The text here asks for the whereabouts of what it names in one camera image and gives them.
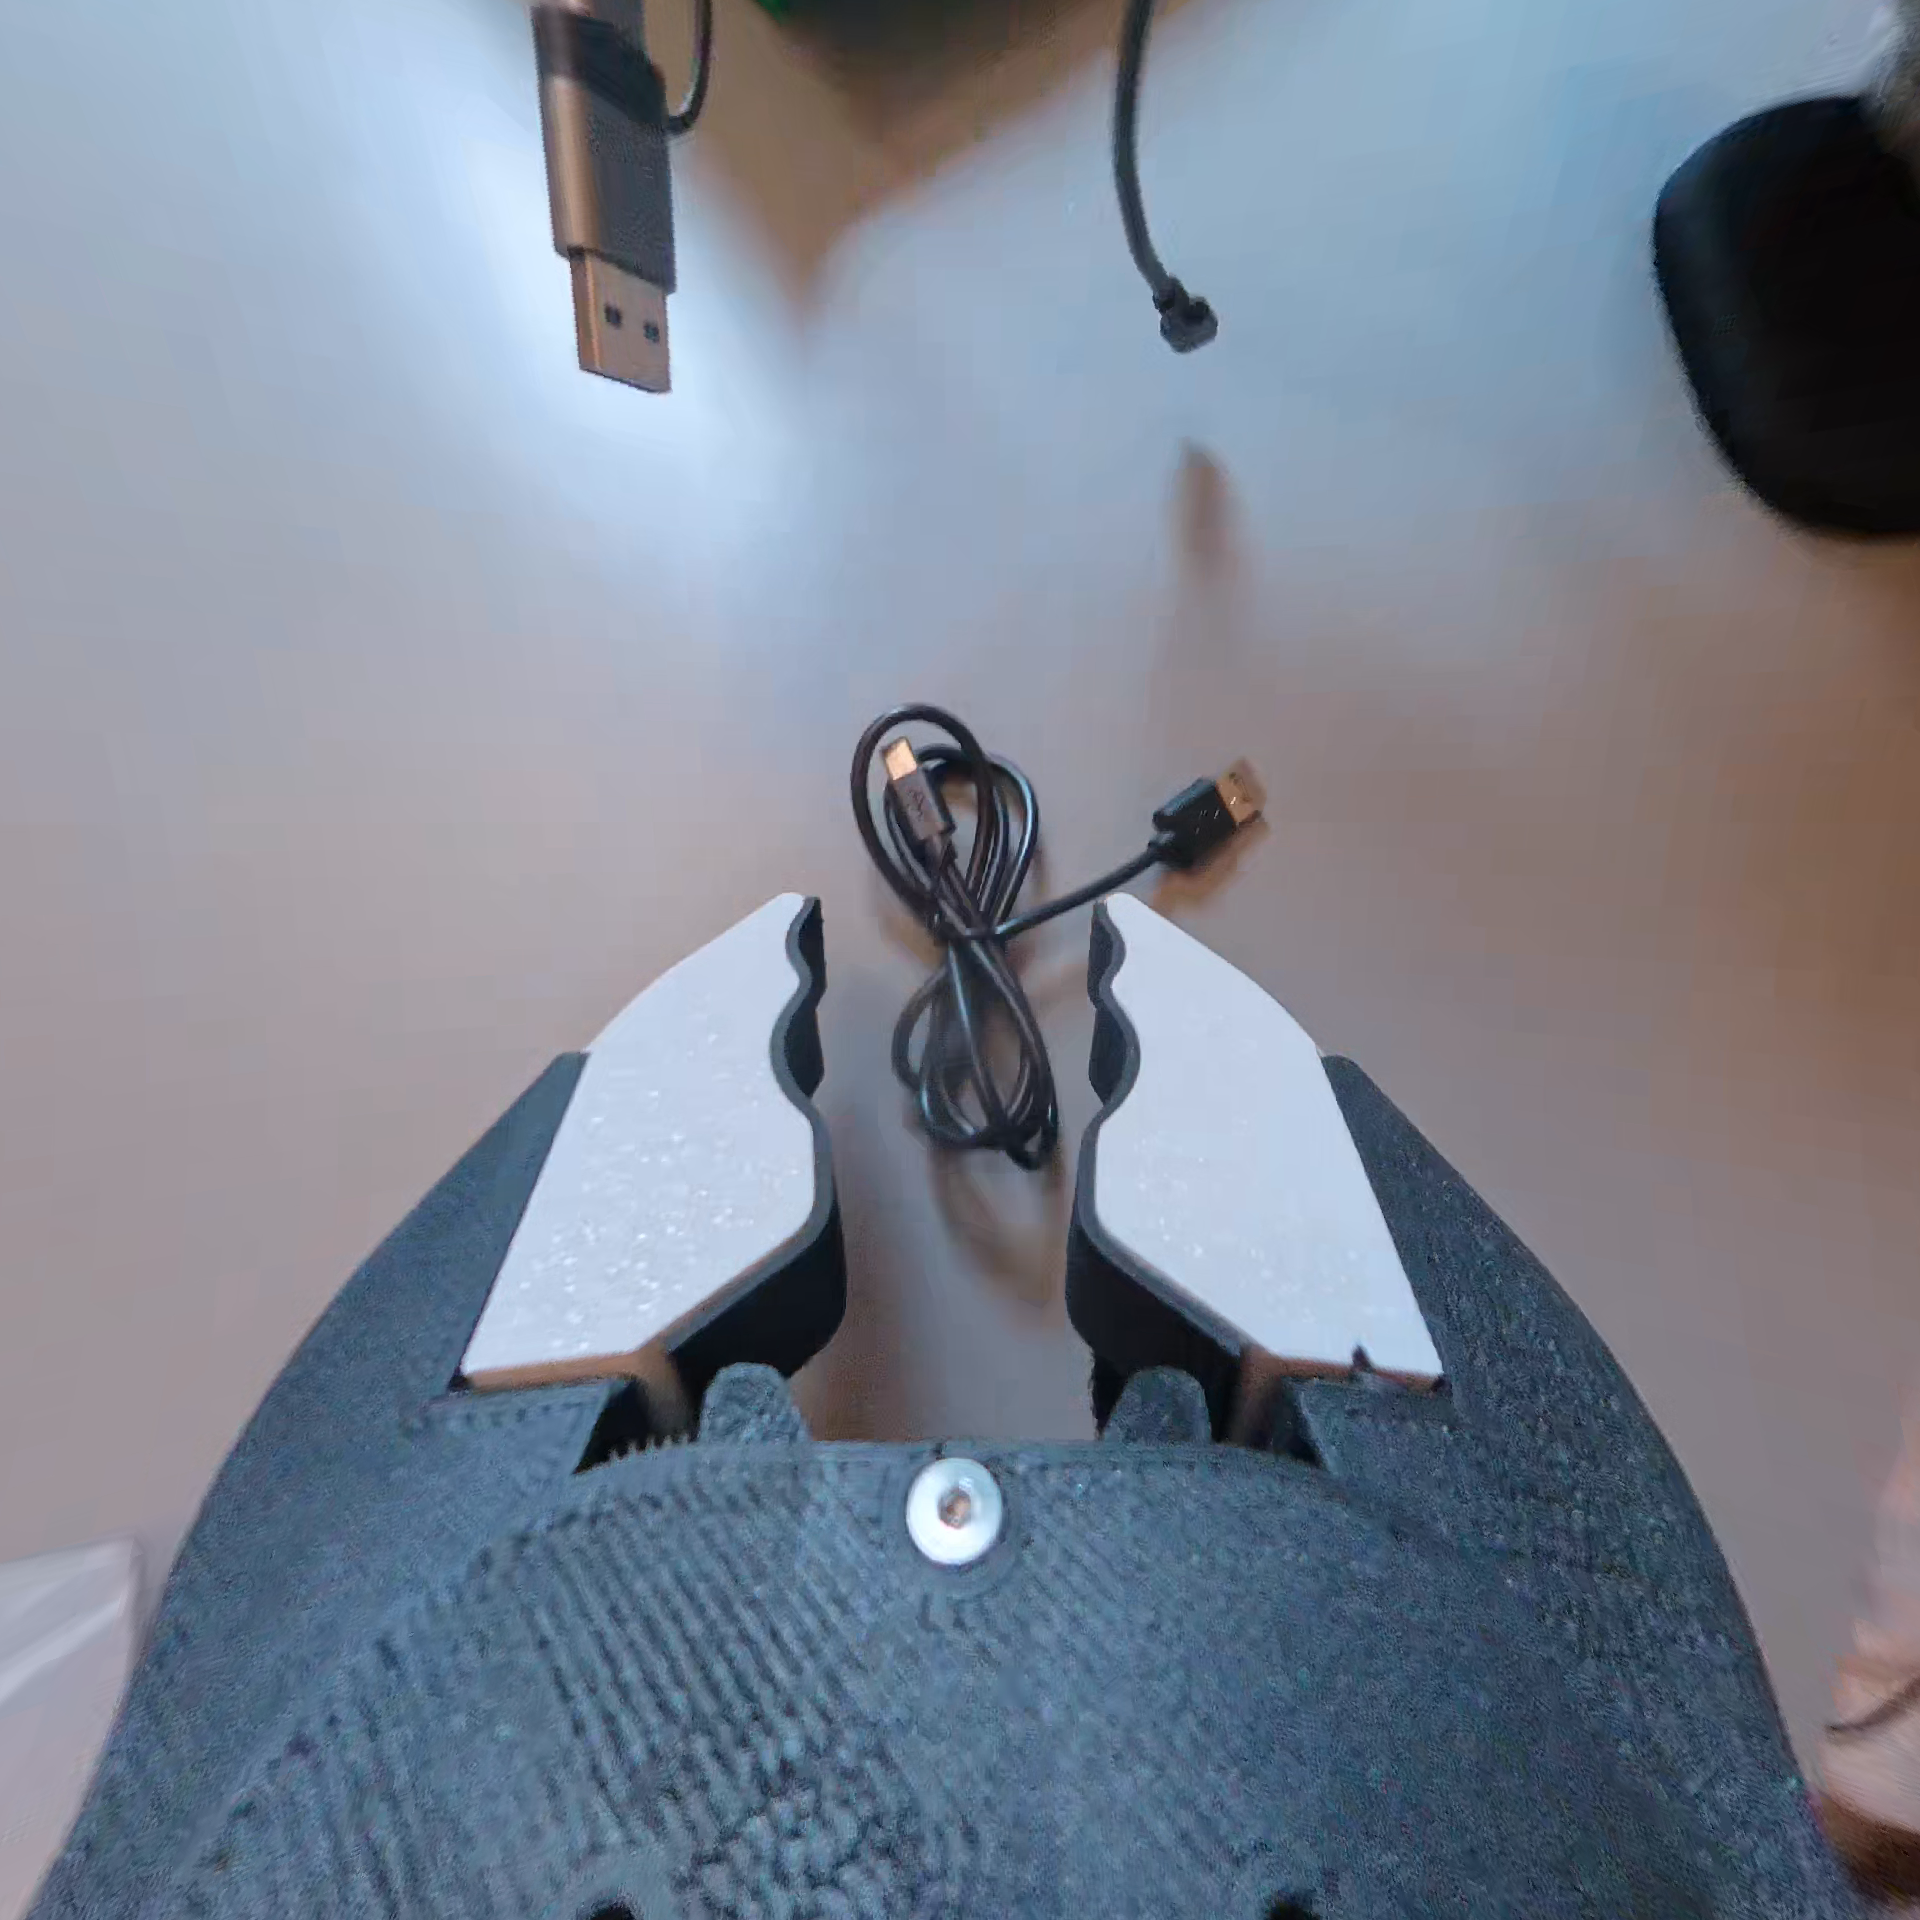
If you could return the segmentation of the black cable grey usb plug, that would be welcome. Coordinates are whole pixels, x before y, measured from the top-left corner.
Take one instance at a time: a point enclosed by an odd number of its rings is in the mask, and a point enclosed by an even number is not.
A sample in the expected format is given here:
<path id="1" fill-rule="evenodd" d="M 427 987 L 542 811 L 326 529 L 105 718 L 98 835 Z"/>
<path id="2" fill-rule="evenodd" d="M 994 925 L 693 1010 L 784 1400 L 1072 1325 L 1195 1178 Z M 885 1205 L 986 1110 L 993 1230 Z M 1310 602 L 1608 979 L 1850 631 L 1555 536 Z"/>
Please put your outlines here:
<path id="1" fill-rule="evenodd" d="M 642 3 L 533 8 L 545 179 L 566 261 L 582 374 L 669 393 L 668 299 L 680 286 L 669 147 L 690 134 L 714 66 L 714 6 L 690 8 L 681 102 L 644 39 Z"/>

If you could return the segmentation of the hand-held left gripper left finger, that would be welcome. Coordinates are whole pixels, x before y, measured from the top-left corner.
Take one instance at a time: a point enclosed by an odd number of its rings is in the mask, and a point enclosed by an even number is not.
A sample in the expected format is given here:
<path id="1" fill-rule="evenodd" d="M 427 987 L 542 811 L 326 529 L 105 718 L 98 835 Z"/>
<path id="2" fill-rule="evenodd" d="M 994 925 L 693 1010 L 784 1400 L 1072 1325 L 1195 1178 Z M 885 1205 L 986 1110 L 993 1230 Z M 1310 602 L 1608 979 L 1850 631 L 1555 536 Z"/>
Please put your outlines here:
<path id="1" fill-rule="evenodd" d="M 793 1377 L 833 1343 L 824 998 L 824 905 L 779 895 L 603 1027 L 473 1325 L 470 1391 L 632 1382 L 672 1429 L 732 1365 Z"/>

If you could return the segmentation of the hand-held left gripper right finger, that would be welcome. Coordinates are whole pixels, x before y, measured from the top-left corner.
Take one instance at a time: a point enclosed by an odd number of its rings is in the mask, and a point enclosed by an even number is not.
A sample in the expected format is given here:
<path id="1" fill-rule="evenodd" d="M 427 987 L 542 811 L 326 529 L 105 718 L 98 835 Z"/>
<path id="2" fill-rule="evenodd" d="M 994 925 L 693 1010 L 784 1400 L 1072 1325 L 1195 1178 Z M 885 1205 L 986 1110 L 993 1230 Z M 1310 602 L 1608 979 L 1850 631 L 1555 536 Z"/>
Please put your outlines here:
<path id="1" fill-rule="evenodd" d="M 1238 1446 L 1284 1446 L 1308 1384 L 1442 1387 L 1329 1059 L 1282 1002 L 1126 895 L 1096 909 L 1089 999 L 1066 1306 L 1098 1425 L 1155 1370 Z"/>

